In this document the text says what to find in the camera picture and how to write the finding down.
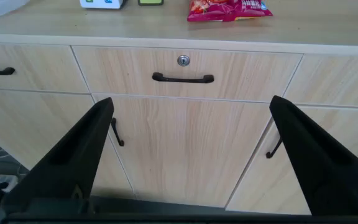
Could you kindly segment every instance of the snack bag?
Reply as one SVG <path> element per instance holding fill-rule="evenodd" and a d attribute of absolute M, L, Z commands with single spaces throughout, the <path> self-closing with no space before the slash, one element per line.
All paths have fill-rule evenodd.
<path fill-rule="evenodd" d="M 273 16 L 263 0 L 191 0 L 188 22 L 238 21 Z"/>

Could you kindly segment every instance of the white box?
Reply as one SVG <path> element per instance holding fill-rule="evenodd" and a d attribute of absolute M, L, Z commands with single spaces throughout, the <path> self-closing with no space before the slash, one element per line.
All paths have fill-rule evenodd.
<path fill-rule="evenodd" d="M 124 0 L 80 0 L 84 8 L 119 9 Z"/>

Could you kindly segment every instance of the cabinet panel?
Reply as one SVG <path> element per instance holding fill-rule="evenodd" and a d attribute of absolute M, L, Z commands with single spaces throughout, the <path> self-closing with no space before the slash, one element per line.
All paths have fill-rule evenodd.
<path fill-rule="evenodd" d="M 268 104 L 111 97 L 141 200 L 224 207 L 270 117 Z"/>
<path fill-rule="evenodd" d="M 358 110 L 307 107 L 301 110 L 358 156 Z M 228 210 L 310 214 L 284 146 L 281 145 L 271 159 L 265 156 L 278 139 L 273 124 L 229 202 Z"/>
<path fill-rule="evenodd" d="M 73 49 L 92 92 L 234 100 L 270 101 L 273 95 L 283 95 L 300 60 L 298 54 L 83 46 Z M 189 56 L 189 66 L 179 66 L 177 59 L 181 55 Z M 214 82 L 157 82 L 152 79 L 154 72 L 167 78 L 214 75 Z"/>
<path fill-rule="evenodd" d="M 69 46 L 0 44 L 0 88 L 87 93 L 85 81 Z"/>
<path fill-rule="evenodd" d="M 87 95 L 0 91 L 0 146 L 31 169 L 92 105 Z M 126 197 L 131 192 L 107 138 L 93 193 Z"/>
<path fill-rule="evenodd" d="M 285 98 L 294 103 L 358 106 L 358 57 L 305 55 Z"/>

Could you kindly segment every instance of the countertop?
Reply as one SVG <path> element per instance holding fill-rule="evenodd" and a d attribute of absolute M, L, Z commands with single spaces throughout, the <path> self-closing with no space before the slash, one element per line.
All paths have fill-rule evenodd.
<path fill-rule="evenodd" d="M 274 17 L 197 23 L 186 21 L 188 2 L 107 10 L 31 0 L 0 17 L 0 42 L 358 54 L 355 0 L 269 0 Z"/>

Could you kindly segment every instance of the keyhole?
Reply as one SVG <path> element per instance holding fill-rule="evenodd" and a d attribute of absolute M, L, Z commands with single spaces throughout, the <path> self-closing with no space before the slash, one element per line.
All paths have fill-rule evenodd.
<path fill-rule="evenodd" d="M 189 65 L 189 63 L 190 63 L 190 58 L 188 56 L 182 55 L 182 56 L 178 57 L 178 64 L 180 66 L 187 66 L 187 65 Z"/>

